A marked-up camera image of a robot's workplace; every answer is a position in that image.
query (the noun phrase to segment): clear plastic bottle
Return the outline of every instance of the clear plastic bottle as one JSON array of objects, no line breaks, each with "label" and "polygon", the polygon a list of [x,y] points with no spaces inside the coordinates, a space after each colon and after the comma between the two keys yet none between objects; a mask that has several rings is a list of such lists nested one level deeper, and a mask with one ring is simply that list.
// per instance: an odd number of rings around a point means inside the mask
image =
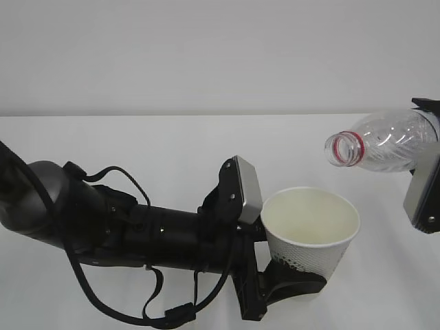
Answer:
[{"label": "clear plastic bottle", "polygon": [[325,142],[325,155],[335,166],[359,166],[370,171],[400,172],[416,167],[417,156],[438,141],[439,120],[418,110],[374,113],[349,131]]}]

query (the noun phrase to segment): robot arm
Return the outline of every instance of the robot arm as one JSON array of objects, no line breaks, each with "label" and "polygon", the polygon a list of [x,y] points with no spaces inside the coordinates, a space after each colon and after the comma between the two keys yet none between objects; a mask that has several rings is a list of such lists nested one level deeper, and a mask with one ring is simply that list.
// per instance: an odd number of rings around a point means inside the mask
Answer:
[{"label": "robot arm", "polygon": [[[440,101],[413,98],[419,109],[440,116]],[[432,144],[417,160],[404,201],[412,225],[425,233],[440,231],[440,143]]]},{"label": "robot arm", "polygon": [[[135,197],[88,182],[109,171],[124,173],[141,191]],[[244,320],[260,320],[267,306],[300,294],[319,292],[326,280],[313,273],[271,261],[256,266],[254,242],[265,241],[259,214],[261,193],[255,169],[239,156],[228,159],[217,187],[196,213],[157,208],[123,169],[111,166],[88,176],[77,165],[42,161],[27,165],[0,142],[0,222],[4,227],[66,251],[89,301],[102,313],[132,325],[174,329],[195,319],[232,276]],[[157,283],[142,318],[111,309],[94,294],[80,266],[125,266],[153,270]],[[189,302],[152,319],[146,305],[160,292],[162,273],[154,266],[221,273],[201,302]]]}]

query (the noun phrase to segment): white table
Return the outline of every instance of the white table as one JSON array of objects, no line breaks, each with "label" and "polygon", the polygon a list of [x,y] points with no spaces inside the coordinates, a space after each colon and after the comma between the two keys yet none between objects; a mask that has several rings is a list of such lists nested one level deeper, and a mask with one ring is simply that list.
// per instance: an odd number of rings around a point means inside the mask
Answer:
[{"label": "white table", "polygon": [[[317,299],[269,307],[261,322],[242,321],[230,280],[184,329],[438,329],[440,236],[413,229],[402,208],[407,173],[335,168],[326,137],[362,115],[0,118],[0,138],[27,162],[75,161],[89,173],[126,168],[156,206],[194,211],[217,183],[220,165],[239,154],[255,165],[263,198],[289,186],[318,186],[357,207],[360,234]],[[133,193],[122,176],[106,184]],[[260,268],[269,260],[257,246]],[[155,277],[142,269],[84,267],[99,297],[139,316]],[[148,312],[192,299],[191,272],[164,269],[165,286]],[[200,276],[200,297],[218,279]],[[0,329],[138,329],[96,311],[62,250],[0,228]]]}]

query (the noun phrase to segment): paper cup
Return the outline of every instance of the paper cup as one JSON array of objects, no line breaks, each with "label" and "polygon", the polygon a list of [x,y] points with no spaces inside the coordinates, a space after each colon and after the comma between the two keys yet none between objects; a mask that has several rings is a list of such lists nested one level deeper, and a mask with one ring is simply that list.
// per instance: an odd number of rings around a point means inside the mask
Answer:
[{"label": "paper cup", "polygon": [[318,188],[282,190],[263,205],[272,259],[329,280],[360,229],[357,210],[345,198]]}]

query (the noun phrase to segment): bottle mouth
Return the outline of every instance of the bottle mouth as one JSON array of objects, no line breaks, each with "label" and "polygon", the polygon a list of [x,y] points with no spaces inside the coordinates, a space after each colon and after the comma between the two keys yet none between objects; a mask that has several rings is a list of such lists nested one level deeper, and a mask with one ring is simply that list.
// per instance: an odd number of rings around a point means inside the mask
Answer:
[{"label": "bottle mouth", "polygon": [[344,131],[329,137],[324,151],[334,166],[355,166],[364,157],[365,148],[359,134]]}]

